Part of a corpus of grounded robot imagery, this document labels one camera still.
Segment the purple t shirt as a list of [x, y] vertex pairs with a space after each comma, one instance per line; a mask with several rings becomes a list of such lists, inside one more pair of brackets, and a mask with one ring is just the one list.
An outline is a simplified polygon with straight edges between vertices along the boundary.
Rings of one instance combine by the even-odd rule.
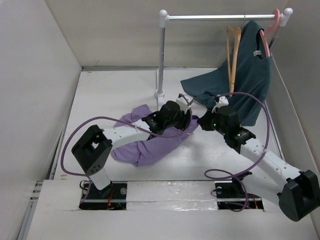
[[[126, 123], [134, 123], [142, 117], [151, 114], [148, 105], [143, 104], [132, 110], [131, 113], [123, 115], [120, 120]], [[155, 137], [150, 140], [136, 141], [120, 146], [110, 153], [112, 158], [118, 162], [132, 164], [135, 167], [154, 165], [165, 156], [177, 149], [199, 126], [198, 116], [192, 116], [192, 122], [188, 131], [174, 138]], [[175, 136], [182, 130], [171, 127], [165, 130], [164, 135]]]

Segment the wooden clothes hanger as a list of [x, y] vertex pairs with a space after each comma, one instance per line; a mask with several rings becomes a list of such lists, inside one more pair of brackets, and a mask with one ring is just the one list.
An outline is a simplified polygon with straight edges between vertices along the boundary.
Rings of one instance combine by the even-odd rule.
[[[233, 96], [235, 90], [236, 82], [236, 72], [237, 72], [237, 60], [239, 53], [239, 46], [241, 41], [242, 30], [240, 27], [235, 29], [230, 26], [226, 27], [226, 50], [227, 50], [227, 73], [228, 73], [228, 83], [229, 83], [229, 96]], [[233, 52], [230, 49], [230, 36], [234, 38]]]

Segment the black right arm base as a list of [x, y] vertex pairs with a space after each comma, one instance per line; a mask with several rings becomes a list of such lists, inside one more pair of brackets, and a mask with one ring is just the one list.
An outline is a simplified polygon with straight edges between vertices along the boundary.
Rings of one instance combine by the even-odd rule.
[[211, 195], [216, 197], [219, 210], [238, 212], [245, 203], [245, 210], [264, 209], [262, 198], [252, 193], [245, 193], [244, 188], [235, 179], [215, 181], [214, 185], [215, 189], [211, 191]]

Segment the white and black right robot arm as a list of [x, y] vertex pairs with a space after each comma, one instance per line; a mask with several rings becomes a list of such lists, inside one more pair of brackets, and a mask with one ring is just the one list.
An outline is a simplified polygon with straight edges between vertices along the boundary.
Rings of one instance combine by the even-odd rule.
[[242, 197], [249, 189], [279, 206], [286, 217], [300, 221], [320, 206], [320, 185], [311, 170], [302, 171], [267, 150], [248, 129], [241, 126], [237, 111], [229, 105], [206, 111], [198, 121], [204, 131], [216, 131], [228, 147], [253, 162], [232, 176], [231, 191]]

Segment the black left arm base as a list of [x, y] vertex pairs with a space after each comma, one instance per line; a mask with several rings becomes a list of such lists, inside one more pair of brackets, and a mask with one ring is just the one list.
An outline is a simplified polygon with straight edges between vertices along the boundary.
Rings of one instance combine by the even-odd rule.
[[98, 190], [89, 181], [82, 180], [79, 184], [81, 192], [79, 208], [81, 210], [122, 211], [127, 209], [128, 183], [112, 182], [106, 189]]

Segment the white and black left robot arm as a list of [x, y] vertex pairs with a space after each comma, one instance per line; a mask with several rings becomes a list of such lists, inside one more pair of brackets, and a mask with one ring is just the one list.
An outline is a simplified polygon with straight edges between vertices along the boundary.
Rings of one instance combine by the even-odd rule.
[[92, 181], [94, 192], [100, 198], [111, 194], [112, 181], [104, 166], [112, 150], [121, 146], [151, 139], [172, 139], [165, 131], [175, 127], [180, 134], [186, 132], [192, 121], [188, 98], [180, 96], [176, 101], [167, 101], [158, 111], [142, 119], [122, 126], [103, 130], [98, 125], [90, 126], [74, 144], [71, 152], [84, 174]]

